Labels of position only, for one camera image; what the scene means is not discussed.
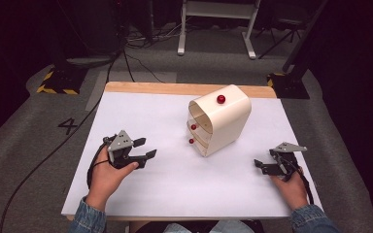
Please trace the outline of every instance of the red knob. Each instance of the red knob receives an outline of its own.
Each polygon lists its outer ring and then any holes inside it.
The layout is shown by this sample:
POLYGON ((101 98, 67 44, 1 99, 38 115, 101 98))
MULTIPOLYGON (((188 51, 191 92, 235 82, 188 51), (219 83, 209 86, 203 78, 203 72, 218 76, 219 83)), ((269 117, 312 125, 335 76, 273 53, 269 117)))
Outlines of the red knob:
POLYGON ((225 96, 223 96, 223 95, 219 95, 219 96, 217 97, 217 102, 218 102, 219 104, 223 104, 223 103, 225 103, 225 96))

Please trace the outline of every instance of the denim sleeve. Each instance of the denim sleeve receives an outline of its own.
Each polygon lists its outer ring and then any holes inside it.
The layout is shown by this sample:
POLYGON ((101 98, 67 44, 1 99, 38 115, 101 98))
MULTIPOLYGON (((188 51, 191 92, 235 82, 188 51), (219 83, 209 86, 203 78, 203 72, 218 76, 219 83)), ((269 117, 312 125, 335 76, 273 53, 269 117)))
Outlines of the denim sleeve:
POLYGON ((325 213, 316 205, 308 205, 292 212, 292 228, 296 233, 331 233, 340 232, 325 213))
POLYGON ((106 225, 106 215, 81 200, 80 206, 75 213, 74 220, 69 226, 69 233, 102 233, 106 225))

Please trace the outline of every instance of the hand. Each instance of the hand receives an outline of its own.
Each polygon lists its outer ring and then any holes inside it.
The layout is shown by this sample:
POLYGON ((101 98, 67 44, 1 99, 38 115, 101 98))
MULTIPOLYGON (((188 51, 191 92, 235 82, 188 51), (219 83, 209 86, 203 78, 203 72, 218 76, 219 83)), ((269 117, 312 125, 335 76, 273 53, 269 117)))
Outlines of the hand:
POLYGON ((297 172, 293 173, 292 177, 286 183, 275 176, 270 176, 270 178, 278 189, 280 189, 281 195, 292 210, 308 205, 307 191, 305 190, 304 182, 297 172))
MULTIPOLYGON (((108 160, 106 147, 99 152, 95 164, 105 160, 108 160)), ((92 183, 85 200, 86 203, 99 211, 105 212, 108 198, 118 189, 122 180, 138 165, 137 162, 133 162, 121 169, 114 168, 109 162, 96 165, 92 171, 92 183)))

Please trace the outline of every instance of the white tabletop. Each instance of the white tabletop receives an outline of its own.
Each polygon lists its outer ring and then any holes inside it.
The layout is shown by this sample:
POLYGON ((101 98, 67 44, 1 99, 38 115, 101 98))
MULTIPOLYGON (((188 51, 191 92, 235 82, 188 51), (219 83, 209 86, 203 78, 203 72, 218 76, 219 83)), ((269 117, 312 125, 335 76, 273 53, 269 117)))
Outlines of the white tabletop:
MULTIPOLYGON (((187 138, 187 106, 199 96, 105 92, 62 214, 75 214, 87 195, 86 172, 102 138, 124 129, 132 140, 147 142, 130 155, 157 149, 144 169, 130 174, 107 205, 107 216, 121 220, 270 218, 290 209, 254 159, 282 142, 298 144, 279 99, 252 98, 252 112, 237 141, 202 157, 187 138)), ((295 153, 321 205, 301 152, 295 153)))

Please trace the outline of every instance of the table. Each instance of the table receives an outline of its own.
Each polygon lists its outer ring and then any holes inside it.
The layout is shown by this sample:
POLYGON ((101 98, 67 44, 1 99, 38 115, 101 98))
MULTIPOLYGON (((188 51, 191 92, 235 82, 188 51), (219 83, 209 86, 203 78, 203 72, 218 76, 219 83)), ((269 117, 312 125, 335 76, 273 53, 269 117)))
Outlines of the table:
MULTIPOLYGON (((72 219, 82 196, 87 194, 86 171, 102 138, 125 129, 132 139, 147 138, 147 142, 130 155, 154 149, 157 153, 145 169, 125 178, 111 196, 106 210, 109 219, 289 216, 290 209, 276 187, 254 166, 255 158, 273 163, 268 150, 282 141, 297 144, 281 101, 276 99, 272 88, 240 86, 253 97, 253 111, 241 137, 231 145, 204 158, 187 142, 188 102, 222 87, 224 85, 108 83, 62 214, 72 219)), ((301 152, 295 156, 311 181, 301 152)), ((320 206, 315 187, 311 189, 315 203, 320 206)))
POLYGON ((247 32, 242 32, 245 46, 250 59, 255 59, 255 52, 250 41, 253 31, 256 14, 259 9, 260 0, 255 0, 253 4, 234 4, 217 2, 196 2, 184 0, 182 12, 182 24, 180 42, 178 44, 178 55, 185 54, 186 44, 186 22, 187 16, 196 17, 229 17, 249 19, 247 32))

